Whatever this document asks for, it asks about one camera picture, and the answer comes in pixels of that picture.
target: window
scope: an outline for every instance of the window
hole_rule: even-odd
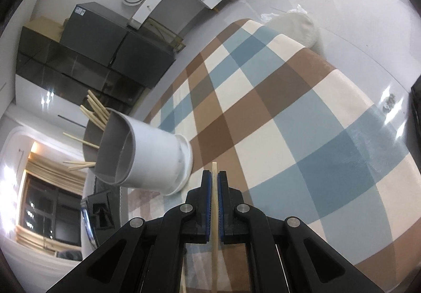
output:
[[[81,246],[81,196],[27,173],[20,225],[44,237]]]

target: gray floor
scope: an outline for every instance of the gray floor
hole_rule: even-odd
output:
[[[421,74],[421,18],[408,0],[231,0],[186,35],[186,48],[132,115],[144,119],[176,76],[230,23],[242,18],[263,23],[264,14],[284,14],[298,4],[319,26],[318,52],[389,114],[387,120],[421,163],[409,102]]]

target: plaid rug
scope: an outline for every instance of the plaid rug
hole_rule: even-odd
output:
[[[162,216],[217,161],[266,215],[300,217],[384,290],[421,261],[421,177],[385,115],[344,74],[252,20],[222,31],[145,120],[186,136],[194,163],[172,196],[131,190],[130,217]],[[187,245],[191,292],[211,288],[211,247]],[[220,246],[218,290],[249,291],[243,246]]]

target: wooden chopstick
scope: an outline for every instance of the wooden chopstick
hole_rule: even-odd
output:
[[[87,146],[91,146],[92,148],[99,149],[99,146],[97,146],[97,145],[95,145],[95,144],[93,144],[93,143],[90,143],[90,142],[88,142],[88,141],[81,140],[80,138],[77,138],[76,136],[73,136],[73,135],[67,134],[66,132],[64,132],[64,133],[63,133],[63,135],[65,135],[65,136],[67,136],[67,137],[70,137],[71,139],[74,139],[74,140],[76,140],[76,141],[82,142],[83,144],[85,144],[85,145],[87,145]]]
[[[94,161],[63,161],[63,163],[72,163],[74,165],[85,165],[87,163],[93,163]]]
[[[218,286],[218,220],[219,220],[219,201],[218,201],[218,164],[212,162],[212,211],[210,214],[210,242],[212,244],[211,263],[212,263],[212,293],[217,293]]]
[[[89,111],[87,108],[85,108],[84,106],[81,106],[81,111],[82,113],[88,117],[93,124],[95,124],[99,129],[101,129],[102,131],[105,131],[105,124],[102,123],[94,114],[92,111]]]
[[[102,103],[98,100],[98,98],[96,98],[96,96],[92,93],[91,90],[88,90],[88,95],[93,99],[93,101],[101,108],[101,110],[104,111],[105,116],[108,118],[109,117],[109,112],[108,110],[105,108],[105,106],[102,105]]]
[[[108,117],[105,115],[104,111],[94,102],[94,100],[88,96],[88,103],[91,105],[92,109],[98,115],[99,119],[104,123],[107,124]]]
[[[71,172],[71,171],[82,170],[83,168],[94,167],[94,166],[95,166],[95,162],[91,162],[91,163],[88,163],[88,164],[85,164],[85,165],[68,167],[67,170],[69,172]]]
[[[183,261],[182,261],[182,277],[180,280],[180,293],[187,293],[187,287],[186,287],[186,261],[185,261],[185,255],[183,255]]]

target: ceiling light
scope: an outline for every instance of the ceiling light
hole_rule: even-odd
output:
[[[6,233],[9,233],[10,231],[14,230],[15,224],[11,221],[2,221],[3,229],[6,231]]]
[[[31,147],[31,152],[32,153],[36,153],[37,152],[37,149],[38,149],[38,144],[36,142],[34,142],[32,144],[32,147]]]
[[[6,180],[0,181],[0,199],[2,203],[9,202],[14,203],[18,199],[18,194],[13,188],[13,185]]]
[[[4,178],[14,185],[17,184],[16,181],[16,173],[13,169],[11,169],[9,166],[4,167]]]

